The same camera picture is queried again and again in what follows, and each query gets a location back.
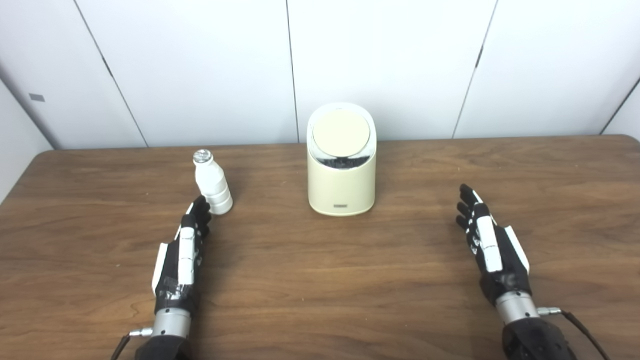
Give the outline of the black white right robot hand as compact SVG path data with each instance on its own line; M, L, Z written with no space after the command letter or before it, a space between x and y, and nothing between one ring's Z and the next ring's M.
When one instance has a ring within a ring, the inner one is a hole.
M463 230L467 246L480 271L480 289L489 303L514 292L532 295L530 262L511 226L499 225L478 193L459 187L455 223Z

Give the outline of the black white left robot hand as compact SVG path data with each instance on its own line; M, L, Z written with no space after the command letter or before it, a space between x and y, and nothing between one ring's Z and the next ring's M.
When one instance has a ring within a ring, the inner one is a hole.
M154 313L174 308L194 316L198 310L201 290L196 281L201 271L204 240L210 234L210 209L204 196L195 198L182 216L174 239L160 244L151 278Z

